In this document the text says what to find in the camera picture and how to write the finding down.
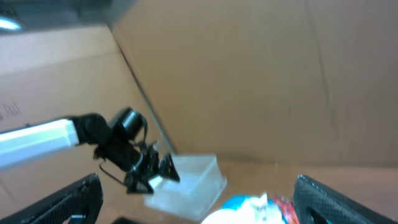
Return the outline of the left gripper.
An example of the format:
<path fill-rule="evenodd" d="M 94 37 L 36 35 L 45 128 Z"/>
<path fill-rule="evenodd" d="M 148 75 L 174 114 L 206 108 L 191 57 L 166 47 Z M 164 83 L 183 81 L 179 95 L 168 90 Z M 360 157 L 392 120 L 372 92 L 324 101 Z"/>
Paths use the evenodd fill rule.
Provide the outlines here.
<path fill-rule="evenodd" d="M 152 178 L 160 175 L 163 178 L 180 182 L 180 176 L 175 168 L 172 156 L 166 154 L 162 160 L 156 149 L 157 141 L 151 144 L 144 143 L 135 150 L 132 144 L 118 147 L 98 146 L 94 151 L 95 159 L 102 159 L 103 162 L 110 161 L 123 172 L 123 180 L 108 172 L 102 164 L 100 170 L 117 183 L 126 187 L 127 194 L 153 194 L 154 189 L 149 182 Z"/>

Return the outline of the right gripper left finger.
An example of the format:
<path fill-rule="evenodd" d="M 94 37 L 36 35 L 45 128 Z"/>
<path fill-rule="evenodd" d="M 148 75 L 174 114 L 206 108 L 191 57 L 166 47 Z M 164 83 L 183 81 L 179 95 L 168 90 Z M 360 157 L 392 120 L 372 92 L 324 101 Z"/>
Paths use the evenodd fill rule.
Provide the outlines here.
<path fill-rule="evenodd" d="M 95 223 L 103 204 L 103 190 L 97 174 L 62 188 L 6 218 L 1 224 Z"/>

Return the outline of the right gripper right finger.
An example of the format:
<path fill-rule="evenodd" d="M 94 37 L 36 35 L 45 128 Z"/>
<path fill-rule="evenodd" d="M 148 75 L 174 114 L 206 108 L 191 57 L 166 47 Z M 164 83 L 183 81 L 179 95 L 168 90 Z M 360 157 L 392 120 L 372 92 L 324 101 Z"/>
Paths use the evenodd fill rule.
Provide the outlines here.
<path fill-rule="evenodd" d="M 300 224 L 397 224 L 307 175 L 297 177 L 293 201 Z"/>

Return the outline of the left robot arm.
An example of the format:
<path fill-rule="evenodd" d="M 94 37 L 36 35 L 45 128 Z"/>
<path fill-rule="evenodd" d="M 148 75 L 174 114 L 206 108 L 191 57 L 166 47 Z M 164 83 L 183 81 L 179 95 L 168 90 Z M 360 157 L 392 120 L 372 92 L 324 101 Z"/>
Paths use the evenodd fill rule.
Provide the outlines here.
<path fill-rule="evenodd" d="M 83 144 L 94 145 L 94 159 L 110 161 L 126 176 L 119 184 L 127 194 L 153 194 L 150 182 L 162 177 L 180 181 L 172 156 L 163 158 L 139 132 L 148 132 L 147 120 L 127 107 L 108 122 L 98 113 L 66 116 L 46 123 L 1 133 L 1 167 L 8 168 Z"/>

